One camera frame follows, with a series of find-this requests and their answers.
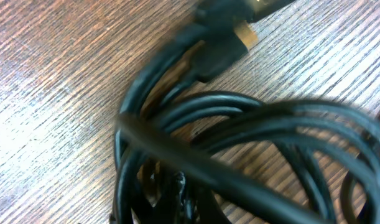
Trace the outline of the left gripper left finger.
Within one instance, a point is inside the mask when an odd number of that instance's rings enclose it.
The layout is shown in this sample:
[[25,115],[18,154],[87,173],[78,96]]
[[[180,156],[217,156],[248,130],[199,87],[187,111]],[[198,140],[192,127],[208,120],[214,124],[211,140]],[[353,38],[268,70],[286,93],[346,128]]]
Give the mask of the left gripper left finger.
[[179,224],[183,209],[183,193],[185,190],[185,177],[183,174],[175,174],[156,206],[154,207],[150,223],[155,224]]

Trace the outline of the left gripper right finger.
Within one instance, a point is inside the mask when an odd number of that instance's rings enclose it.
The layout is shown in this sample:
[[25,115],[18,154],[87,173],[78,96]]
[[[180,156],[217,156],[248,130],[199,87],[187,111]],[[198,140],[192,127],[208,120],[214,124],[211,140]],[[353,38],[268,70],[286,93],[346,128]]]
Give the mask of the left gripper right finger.
[[202,224],[231,224],[216,202],[210,189],[193,187],[200,223]]

